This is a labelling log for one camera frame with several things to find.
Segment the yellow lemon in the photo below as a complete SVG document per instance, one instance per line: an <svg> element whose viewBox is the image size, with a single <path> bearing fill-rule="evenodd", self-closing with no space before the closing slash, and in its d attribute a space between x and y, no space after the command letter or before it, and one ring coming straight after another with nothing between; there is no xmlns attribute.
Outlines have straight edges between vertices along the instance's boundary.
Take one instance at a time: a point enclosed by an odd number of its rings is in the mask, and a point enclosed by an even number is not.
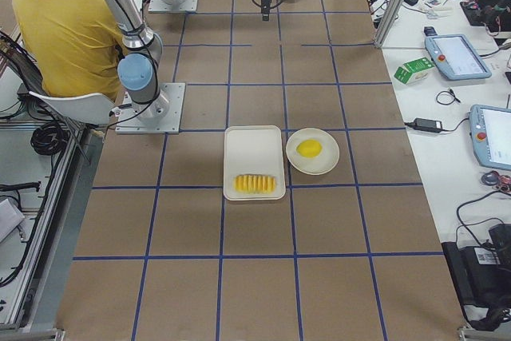
<svg viewBox="0 0 511 341"><path fill-rule="evenodd" d="M322 144L314 139L307 139L300 142L296 147L296 152L306 158L317 157L323 150Z"/></svg>

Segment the white rectangular tray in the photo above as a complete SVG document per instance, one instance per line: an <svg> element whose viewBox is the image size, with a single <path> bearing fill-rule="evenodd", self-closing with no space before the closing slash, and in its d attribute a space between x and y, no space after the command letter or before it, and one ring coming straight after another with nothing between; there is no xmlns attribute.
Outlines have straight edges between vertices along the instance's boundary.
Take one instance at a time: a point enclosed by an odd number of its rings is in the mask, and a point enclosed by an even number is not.
<svg viewBox="0 0 511 341"><path fill-rule="evenodd" d="M276 189L269 194L237 192L234 178L270 175ZM231 201L278 200L286 193L281 131L274 125L232 126L224 134L224 197Z"/></svg>

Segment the green white carton box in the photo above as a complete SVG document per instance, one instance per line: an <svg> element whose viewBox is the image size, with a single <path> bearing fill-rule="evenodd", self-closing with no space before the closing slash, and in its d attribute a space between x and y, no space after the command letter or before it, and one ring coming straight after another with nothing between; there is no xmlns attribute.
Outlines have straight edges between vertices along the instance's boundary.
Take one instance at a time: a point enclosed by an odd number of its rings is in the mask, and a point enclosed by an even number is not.
<svg viewBox="0 0 511 341"><path fill-rule="evenodd" d="M404 85L409 85L429 76L434 63L427 57L420 57L401 64L394 73L394 78Z"/></svg>

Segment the cream round plate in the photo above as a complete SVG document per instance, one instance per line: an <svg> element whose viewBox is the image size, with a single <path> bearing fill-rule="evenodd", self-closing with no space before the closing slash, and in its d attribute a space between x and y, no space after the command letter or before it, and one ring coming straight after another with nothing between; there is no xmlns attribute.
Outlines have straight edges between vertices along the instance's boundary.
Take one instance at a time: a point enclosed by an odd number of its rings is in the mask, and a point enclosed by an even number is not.
<svg viewBox="0 0 511 341"><path fill-rule="evenodd" d="M308 175L330 172L339 161L339 146L332 135L316 128L305 128L287 140L286 155L291 165Z"/></svg>

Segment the far blue teach pendant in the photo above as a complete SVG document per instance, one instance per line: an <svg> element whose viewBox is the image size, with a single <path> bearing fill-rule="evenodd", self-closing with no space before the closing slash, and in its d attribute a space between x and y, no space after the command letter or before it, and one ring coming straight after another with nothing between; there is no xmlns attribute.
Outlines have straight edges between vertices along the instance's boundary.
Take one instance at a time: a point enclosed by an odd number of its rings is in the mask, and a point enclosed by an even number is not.
<svg viewBox="0 0 511 341"><path fill-rule="evenodd" d="M449 81L486 79L492 76L464 34L426 36L424 44L432 62Z"/></svg>

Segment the blue teach pendant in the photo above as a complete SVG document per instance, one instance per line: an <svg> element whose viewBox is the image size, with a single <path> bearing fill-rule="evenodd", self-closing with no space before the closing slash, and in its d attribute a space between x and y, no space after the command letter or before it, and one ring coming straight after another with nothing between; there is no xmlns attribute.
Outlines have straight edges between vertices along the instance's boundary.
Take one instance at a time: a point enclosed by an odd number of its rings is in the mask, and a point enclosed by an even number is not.
<svg viewBox="0 0 511 341"><path fill-rule="evenodd" d="M469 111L470 136L478 163L510 170L510 109L473 105Z"/></svg>
<svg viewBox="0 0 511 341"><path fill-rule="evenodd" d="M486 79L492 76L464 34L426 36L424 44L432 62L449 81Z"/></svg>

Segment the person in yellow shirt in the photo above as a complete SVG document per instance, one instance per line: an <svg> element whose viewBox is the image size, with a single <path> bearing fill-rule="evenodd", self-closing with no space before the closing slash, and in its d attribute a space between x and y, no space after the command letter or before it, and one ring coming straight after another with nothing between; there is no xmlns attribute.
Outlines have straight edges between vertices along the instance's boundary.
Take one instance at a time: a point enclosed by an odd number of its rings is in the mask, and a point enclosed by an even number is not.
<svg viewBox="0 0 511 341"><path fill-rule="evenodd" d="M117 98L117 65L127 50L105 0L12 0L12 7L46 94Z"/></svg>

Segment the black power adapter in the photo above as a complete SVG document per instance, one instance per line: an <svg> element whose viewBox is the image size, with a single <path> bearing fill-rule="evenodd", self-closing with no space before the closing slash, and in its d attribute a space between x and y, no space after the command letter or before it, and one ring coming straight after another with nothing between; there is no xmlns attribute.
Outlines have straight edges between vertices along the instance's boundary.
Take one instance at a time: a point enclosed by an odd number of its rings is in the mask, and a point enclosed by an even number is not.
<svg viewBox="0 0 511 341"><path fill-rule="evenodd" d="M443 130L440 121L418 117L414 119L414 129L430 133L440 133Z"/></svg>

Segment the white chair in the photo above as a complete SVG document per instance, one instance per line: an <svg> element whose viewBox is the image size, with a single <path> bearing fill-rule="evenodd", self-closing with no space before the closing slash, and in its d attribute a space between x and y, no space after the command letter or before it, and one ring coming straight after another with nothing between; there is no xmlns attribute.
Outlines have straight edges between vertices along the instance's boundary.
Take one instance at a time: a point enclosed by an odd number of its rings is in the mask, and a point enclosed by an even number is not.
<svg viewBox="0 0 511 341"><path fill-rule="evenodd" d="M63 117L91 125L106 125L114 102L102 93L77 97L50 97L29 91L29 95L45 102Z"/></svg>

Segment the near blue teach pendant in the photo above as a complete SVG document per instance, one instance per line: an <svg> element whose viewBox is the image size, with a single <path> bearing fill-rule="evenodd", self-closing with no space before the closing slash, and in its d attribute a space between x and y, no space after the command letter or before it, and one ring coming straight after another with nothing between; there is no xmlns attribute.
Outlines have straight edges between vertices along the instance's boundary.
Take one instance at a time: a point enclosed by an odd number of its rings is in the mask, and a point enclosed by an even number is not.
<svg viewBox="0 0 511 341"><path fill-rule="evenodd" d="M473 105L469 111L470 136L478 163L510 170L510 109Z"/></svg>

